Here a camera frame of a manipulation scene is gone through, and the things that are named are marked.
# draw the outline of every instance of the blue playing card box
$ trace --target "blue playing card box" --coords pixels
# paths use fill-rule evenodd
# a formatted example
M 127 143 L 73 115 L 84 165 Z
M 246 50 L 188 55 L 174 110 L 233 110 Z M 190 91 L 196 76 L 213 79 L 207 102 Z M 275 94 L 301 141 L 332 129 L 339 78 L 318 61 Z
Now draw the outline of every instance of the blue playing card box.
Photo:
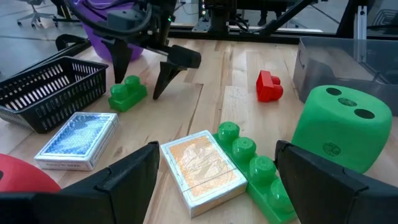
M 93 170 L 118 124 L 116 113 L 76 112 L 35 160 L 43 169 Z

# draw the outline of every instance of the chair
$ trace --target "chair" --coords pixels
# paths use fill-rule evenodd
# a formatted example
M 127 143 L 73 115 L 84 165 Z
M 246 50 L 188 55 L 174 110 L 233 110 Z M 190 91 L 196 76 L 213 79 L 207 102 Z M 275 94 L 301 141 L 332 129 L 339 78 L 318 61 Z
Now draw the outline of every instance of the chair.
M 33 9 L 33 13 L 29 14 L 27 16 L 24 16 L 20 19 L 17 19 L 18 25 L 22 26 L 21 21 L 25 20 L 25 19 L 30 19 L 32 18 L 32 21 L 30 22 L 32 24 L 32 28 L 36 28 L 35 23 L 36 22 L 41 22 L 40 18 L 47 18 L 47 19 L 56 19 L 54 14 L 49 14 L 49 13 L 41 13 L 41 12 L 37 12 L 35 9 L 35 6 L 39 6 L 42 3 L 45 4 L 44 0 L 17 0 L 17 1 L 23 1 L 26 2 L 27 4 L 30 4 L 32 6 Z

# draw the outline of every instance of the green cube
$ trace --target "green cube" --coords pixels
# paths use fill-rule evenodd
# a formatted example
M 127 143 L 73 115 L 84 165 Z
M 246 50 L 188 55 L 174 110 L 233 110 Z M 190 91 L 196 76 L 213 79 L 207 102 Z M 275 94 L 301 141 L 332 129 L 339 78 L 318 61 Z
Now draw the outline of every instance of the green cube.
M 124 84 L 111 87 L 109 105 L 114 110 L 126 112 L 147 95 L 147 88 L 140 83 L 139 77 L 131 75 L 124 80 Z
M 292 143 L 357 172 L 366 172 L 390 134 L 391 110 L 381 100 L 342 86 L 309 94 Z

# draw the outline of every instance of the gray plastic bin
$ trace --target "gray plastic bin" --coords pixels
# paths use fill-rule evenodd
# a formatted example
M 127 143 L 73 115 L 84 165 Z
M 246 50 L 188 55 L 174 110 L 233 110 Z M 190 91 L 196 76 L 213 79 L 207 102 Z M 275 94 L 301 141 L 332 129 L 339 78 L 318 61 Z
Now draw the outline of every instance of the gray plastic bin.
M 317 86 L 339 85 L 379 98 L 398 116 L 398 42 L 301 38 L 293 80 L 302 102 Z

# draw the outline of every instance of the red object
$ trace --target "red object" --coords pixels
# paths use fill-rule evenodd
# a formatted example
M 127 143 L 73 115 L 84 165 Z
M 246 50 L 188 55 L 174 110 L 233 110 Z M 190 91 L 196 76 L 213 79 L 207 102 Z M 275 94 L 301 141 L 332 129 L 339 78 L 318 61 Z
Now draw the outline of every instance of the red object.
M 0 154 L 0 192 L 51 192 L 60 186 L 46 173 L 11 156 Z
M 279 100 L 284 94 L 284 89 L 280 85 L 280 79 L 272 76 L 268 71 L 260 71 L 256 82 L 257 99 L 261 102 Z

